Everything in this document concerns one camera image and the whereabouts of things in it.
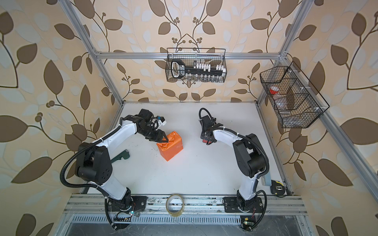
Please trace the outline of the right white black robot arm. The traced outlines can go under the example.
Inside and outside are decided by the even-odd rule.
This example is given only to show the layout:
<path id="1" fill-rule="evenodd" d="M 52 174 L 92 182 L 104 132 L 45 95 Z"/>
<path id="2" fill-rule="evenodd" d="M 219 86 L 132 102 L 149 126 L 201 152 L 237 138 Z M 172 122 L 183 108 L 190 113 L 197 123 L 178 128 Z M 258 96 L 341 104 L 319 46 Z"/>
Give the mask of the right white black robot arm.
<path id="1" fill-rule="evenodd" d="M 269 173 L 269 159 L 255 134 L 247 136 L 217 123 L 206 108 L 199 109 L 201 139 L 207 144 L 222 142 L 233 148 L 239 170 L 244 175 L 235 197 L 224 197 L 222 203 L 227 213 L 250 213 L 242 219 L 240 228 L 251 232 L 258 226 L 267 209 L 267 194 L 257 190 L 259 179 Z"/>

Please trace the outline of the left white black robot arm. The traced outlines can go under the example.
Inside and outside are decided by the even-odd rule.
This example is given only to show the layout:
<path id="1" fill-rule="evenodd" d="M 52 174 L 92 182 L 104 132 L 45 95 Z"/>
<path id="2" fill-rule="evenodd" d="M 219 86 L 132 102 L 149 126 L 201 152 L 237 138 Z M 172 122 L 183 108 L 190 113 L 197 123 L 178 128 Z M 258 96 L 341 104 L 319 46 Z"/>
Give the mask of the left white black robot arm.
<path id="1" fill-rule="evenodd" d="M 167 143 L 168 137 L 160 127 L 165 125 L 165 118 L 154 116 L 152 112 L 141 109 L 137 115 L 128 115 L 120 118 L 119 124 L 105 136 L 92 143 L 80 144 L 76 153 L 64 164 L 60 172 L 61 183 L 69 188 L 94 188 L 104 196 L 105 215 L 110 226 L 120 229 L 109 214 L 111 204 L 120 212 L 133 214 L 137 203 L 131 196 L 131 190 L 121 184 L 113 174 L 110 156 L 118 155 L 116 148 L 129 137 L 140 134 L 146 140 L 156 143 Z M 85 184 L 69 183 L 66 171 L 69 165 L 74 164 L 74 173 L 85 181 Z"/>

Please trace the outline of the yellow orange wrapping paper sheet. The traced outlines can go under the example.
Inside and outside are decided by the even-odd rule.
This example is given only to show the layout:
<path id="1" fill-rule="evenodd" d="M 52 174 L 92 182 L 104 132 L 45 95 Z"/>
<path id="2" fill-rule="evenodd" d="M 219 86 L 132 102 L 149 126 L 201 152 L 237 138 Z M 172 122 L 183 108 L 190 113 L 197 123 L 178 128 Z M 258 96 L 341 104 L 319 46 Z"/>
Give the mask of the yellow orange wrapping paper sheet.
<path id="1" fill-rule="evenodd" d="M 168 134 L 168 143 L 157 143 L 160 155 L 166 160 L 171 160 L 175 155 L 177 155 L 183 148 L 183 142 L 181 136 L 173 131 Z"/>

